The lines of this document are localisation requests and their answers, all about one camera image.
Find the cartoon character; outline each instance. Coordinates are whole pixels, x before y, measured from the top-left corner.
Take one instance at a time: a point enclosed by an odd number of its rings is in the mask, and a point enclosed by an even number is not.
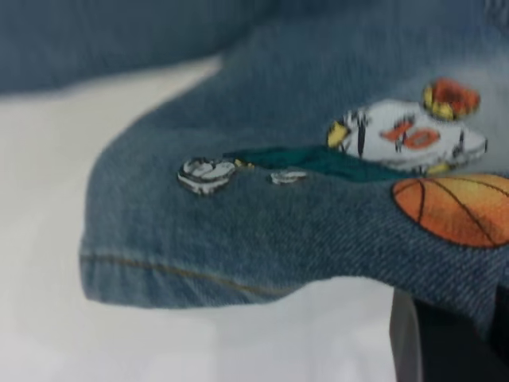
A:
[[[426,87],[423,105],[384,100],[349,111],[328,129],[324,145],[239,150],[223,158],[187,161],[177,175],[194,193],[224,187],[240,168],[276,170],[276,185],[307,171],[356,182],[426,177],[464,166],[487,150],[487,139],[460,121],[480,103],[478,93],[452,80]]]

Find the jeans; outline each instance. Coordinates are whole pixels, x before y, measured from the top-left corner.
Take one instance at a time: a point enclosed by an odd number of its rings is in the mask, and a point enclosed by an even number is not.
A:
[[[489,331],[509,284],[507,2],[55,0],[23,25],[20,4],[0,5],[2,91],[224,52],[98,159],[89,298],[261,303],[359,276]]]

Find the cartoon sneaker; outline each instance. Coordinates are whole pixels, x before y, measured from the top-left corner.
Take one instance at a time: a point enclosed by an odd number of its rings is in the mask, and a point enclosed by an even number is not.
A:
[[[306,179],[308,174],[304,171],[279,171],[270,175],[270,181],[275,185],[290,185],[296,181]]]
[[[198,195],[210,195],[224,187],[235,173],[229,161],[194,158],[182,165],[177,179],[186,189]]]

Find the white sneaker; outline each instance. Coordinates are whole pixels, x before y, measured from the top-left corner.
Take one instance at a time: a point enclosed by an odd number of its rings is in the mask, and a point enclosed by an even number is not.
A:
[[[186,189],[198,195],[210,195],[224,187],[235,172],[235,165],[224,160],[194,158],[182,165],[177,179]]]

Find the stitching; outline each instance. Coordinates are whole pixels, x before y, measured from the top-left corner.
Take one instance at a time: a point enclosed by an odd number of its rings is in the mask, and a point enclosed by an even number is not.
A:
[[[248,286],[248,285],[242,285],[238,284],[236,282],[233,282],[231,280],[222,279],[219,277],[215,277],[212,275],[206,275],[201,274],[198,272],[193,271],[184,271],[182,269],[171,267],[168,265],[162,265],[162,264],[150,264],[150,263],[144,263],[142,261],[137,260],[129,260],[129,259],[118,259],[113,256],[81,256],[80,257],[81,262],[90,262],[90,263],[110,263],[110,264],[117,264],[117,265],[123,265],[127,267],[135,267],[140,269],[146,269],[151,271],[160,271],[162,273],[166,273],[169,275],[178,275],[185,278],[191,278],[191,279],[203,279],[212,281],[214,283],[223,284],[227,287],[230,287],[235,290],[243,291],[243,292],[250,292],[250,293],[256,293],[256,294],[272,294],[272,295],[286,295],[289,293],[294,292],[297,288],[284,288],[284,289],[269,289],[264,288],[262,286]]]

